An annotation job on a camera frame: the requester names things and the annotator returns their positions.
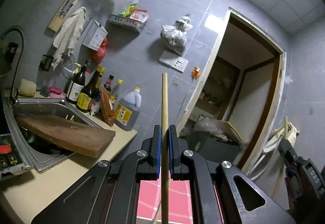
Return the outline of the plain wooden chopstick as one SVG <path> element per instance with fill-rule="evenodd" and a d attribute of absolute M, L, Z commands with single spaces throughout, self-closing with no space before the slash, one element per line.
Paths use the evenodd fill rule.
<path fill-rule="evenodd" d="M 289 130 L 288 116 L 285 116 L 284 117 L 284 136 L 282 137 L 282 140 L 288 138 L 288 130 Z M 281 180 L 282 180 L 282 176 L 283 176 L 283 171 L 284 171 L 284 161 L 283 161 L 282 155 L 280 155 L 279 171 L 278 171 L 278 175 L 277 175 L 277 178 L 276 178 L 276 183 L 275 183 L 275 186 L 274 186 L 274 190 L 273 190 L 273 193 L 272 193 L 272 199 L 273 200 L 276 199 L 276 196 L 278 194 L 280 184 L 281 184 Z"/>
<path fill-rule="evenodd" d="M 167 73 L 162 74 L 162 103 L 161 103 L 161 223 L 169 223 L 169 103 Z"/>
<path fill-rule="evenodd" d="M 158 208 L 157 208 L 156 213 L 154 215 L 154 218 L 152 220 L 152 224 L 157 224 L 158 217 L 159 217 L 160 214 L 161 214 L 161 201 L 158 204 Z"/>

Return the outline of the black cabinet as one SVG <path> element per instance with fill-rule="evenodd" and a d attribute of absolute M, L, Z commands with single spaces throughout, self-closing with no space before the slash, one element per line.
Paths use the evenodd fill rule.
<path fill-rule="evenodd" d="M 221 163 L 225 160 L 234 162 L 240 152 L 240 147 L 236 143 L 223 142 L 204 132 L 192 132 L 182 138 L 187 141 L 190 150 L 213 162 Z"/>

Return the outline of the white rubber gloves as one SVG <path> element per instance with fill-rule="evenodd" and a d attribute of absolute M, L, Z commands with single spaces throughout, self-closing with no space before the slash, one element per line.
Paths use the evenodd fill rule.
<path fill-rule="evenodd" d="M 262 150 L 263 154 L 267 154 L 269 152 L 273 152 L 279 145 L 280 141 L 282 139 L 287 139 L 292 147 L 295 146 L 297 137 L 300 134 L 300 131 L 291 123 L 288 122 L 288 135 L 285 137 L 285 127 L 282 126 L 278 129 L 276 129 L 270 139 L 267 141 L 267 143 L 264 145 L 264 148 Z"/>

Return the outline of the wooden cutting board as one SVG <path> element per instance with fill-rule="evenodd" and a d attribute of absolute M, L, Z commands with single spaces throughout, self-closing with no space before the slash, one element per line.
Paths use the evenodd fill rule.
<path fill-rule="evenodd" d="M 17 116 L 16 122 L 53 144 L 93 158 L 99 157 L 116 135 L 115 131 L 55 115 Z"/>

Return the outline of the steel sink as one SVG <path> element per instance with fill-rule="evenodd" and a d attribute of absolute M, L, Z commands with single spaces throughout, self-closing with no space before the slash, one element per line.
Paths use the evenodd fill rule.
<path fill-rule="evenodd" d="M 3 111 L 22 159 L 39 173 L 74 155 L 76 147 L 65 136 L 100 127 L 63 99 L 20 98 L 11 106 L 5 98 Z"/>

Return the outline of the induction cooktop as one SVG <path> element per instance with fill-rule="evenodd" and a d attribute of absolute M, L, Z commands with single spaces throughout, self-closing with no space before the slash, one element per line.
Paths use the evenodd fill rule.
<path fill-rule="evenodd" d="M 28 172 L 32 167 L 24 161 L 10 134 L 1 134 L 1 181 Z"/>

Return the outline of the sink faucet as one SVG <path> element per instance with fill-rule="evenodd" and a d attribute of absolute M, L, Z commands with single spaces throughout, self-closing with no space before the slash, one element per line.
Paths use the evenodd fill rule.
<path fill-rule="evenodd" d="M 9 42 L 5 45 L 4 49 L 1 49 L 1 88 L 8 74 L 13 74 L 8 99 L 8 105 L 11 107 L 18 106 L 19 104 L 16 80 L 26 50 L 25 35 L 23 29 L 18 25 L 11 26 L 1 33 L 1 45 L 5 44 L 6 37 L 13 32 L 16 32 L 20 36 L 20 44 L 17 42 Z"/>

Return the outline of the yellow sponge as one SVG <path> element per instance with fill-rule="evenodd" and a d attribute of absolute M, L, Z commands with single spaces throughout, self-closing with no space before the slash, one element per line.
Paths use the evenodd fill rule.
<path fill-rule="evenodd" d="M 36 84 L 32 81 L 22 79 L 18 92 L 20 96 L 34 97 L 36 93 Z"/>

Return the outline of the red plastic bag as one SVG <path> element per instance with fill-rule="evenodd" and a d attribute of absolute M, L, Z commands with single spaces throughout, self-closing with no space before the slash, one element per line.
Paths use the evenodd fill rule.
<path fill-rule="evenodd" d="M 95 63 L 100 63 L 106 56 L 106 45 L 108 44 L 107 38 L 104 38 L 97 51 L 93 51 L 93 59 Z"/>

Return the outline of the hanging white towel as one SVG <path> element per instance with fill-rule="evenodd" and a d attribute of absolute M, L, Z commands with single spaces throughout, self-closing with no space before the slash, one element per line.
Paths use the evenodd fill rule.
<path fill-rule="evenodd" d="M 87 9 L 82 6 L 67 18 L 53 40 L 56 51 L 51 66 L 53 69 L 62 62 L 63 56 L 70 57 L 83 31 Z"/>

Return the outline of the hanging plastic bag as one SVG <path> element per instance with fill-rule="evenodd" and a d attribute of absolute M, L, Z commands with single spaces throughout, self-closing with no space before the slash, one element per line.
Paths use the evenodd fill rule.
<path fill-rule="evenodd" d="M 160 37 L 166 47 L 174 53 L 182 56 L 186 50 L 187 32 L 193 28 L 192 16 L 188 13 L 175 20 L 173 25 L 163 25 Z"/>

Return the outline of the wooden door frame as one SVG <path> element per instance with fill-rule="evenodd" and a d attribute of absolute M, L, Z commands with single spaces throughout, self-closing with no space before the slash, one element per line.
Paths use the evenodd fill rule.
<path fill-rule="evenodd" d="M 248 153 L 248 155 L 243 155 L 242 158 L 240 159 L 240 162 L 238 163 L 238 167 L 240 168 L 240 170 L 242 170 L 242 172 L 244 172 L 245 174 L 249 174 L 250 172 L 252 172 L 252 167 L 262 152 L 263 145 L 266 143 L 269 133 L 271 133 L 272 127 L 276 120 L 276 116 L 279 112 L 280 104 L 282 102 L 284 85 L 285 85 L 284 79 L 286 74 L 287 52 L 283 50 L 278 45 L 278 43 L 276 43 L 276 41 L 273 40 L 272 36 L 270 36 L 260 26 L 258 26 L 251 19 L 249 19 L 244 14 L 242 14 L 241 12 L 237 11 L 232 7 L 229 7 L 227 9 L 225 18 L 221 20 L 221 25 L 220 25 L 221 29 L 218 32 L 218 37 L 208 57 L 207 64 L 202 70 L 202 73 L 198 79 L 197 86 L 194 89 L 194 92 L 184 110 L 184 114 L 177 125 L 177 132 L 180 133 L 182 131 L 183 127 L 185 126 L 190 116 L 190 113 L 192 112 L 199 98 L 200 93 L 203 90 L 203 86 L 208 79 L 213 63 L 216 60 L 219 49 L 221 47 L 221 43 L 223 41 L 227 29 L 227 25 L 228 23 L 230 23 L 231 19 L 236 20 L 238 23 L 244 25 L 244 27 L 248 28 L 250 31 L 257 34 L 258 37 L 262 39 L 262 41 L 264 41 L 268 46 L 274 49 L 276 53 L 279 54 L 279 66 L 274 67 L 275 72 L 273 73 L 273 78 L 275 78 L 276 83 L 274 85 L 273 95 L 268 98 L 269 110 L 267 115 L 265 116 L 265 121 L 263 122 L 259 136 L 258 137 L 254 136 L 252 139 L 255 141 L 255 143 L 251 143 L 248 146 L 248 148 L 251 149 L 251 150 L 246 150 L 246 153 Z"/>

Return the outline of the orange wall hook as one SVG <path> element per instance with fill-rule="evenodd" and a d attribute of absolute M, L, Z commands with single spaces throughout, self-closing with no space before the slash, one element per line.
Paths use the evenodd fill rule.
<path fill-rule="evenodd" d="M 194 67 L 191 73 L 193 79 L 198 79 L 200 77 L 201 70 L 199 67 Z"/>

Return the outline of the wall switch panel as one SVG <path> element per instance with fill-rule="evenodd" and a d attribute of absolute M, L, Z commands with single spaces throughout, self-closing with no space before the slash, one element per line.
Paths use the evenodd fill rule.
<path fill-rule="evenodd" d="M 177 70 L 181 73 L 184 72 L 188 65 L 188 60 L 184 59 L 183 57 L 165 50 L 159 58 L 159 61 L 174 70 Z"/>

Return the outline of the white metal wall box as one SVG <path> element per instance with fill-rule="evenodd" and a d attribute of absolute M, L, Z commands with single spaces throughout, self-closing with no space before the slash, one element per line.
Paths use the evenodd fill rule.
<path fill-rule="evenodd" d="M 107 34 L 108 32 L 105 27 L 98 21 L 94 20 L 83 39 L 82 45 L 97 51 Z"/>

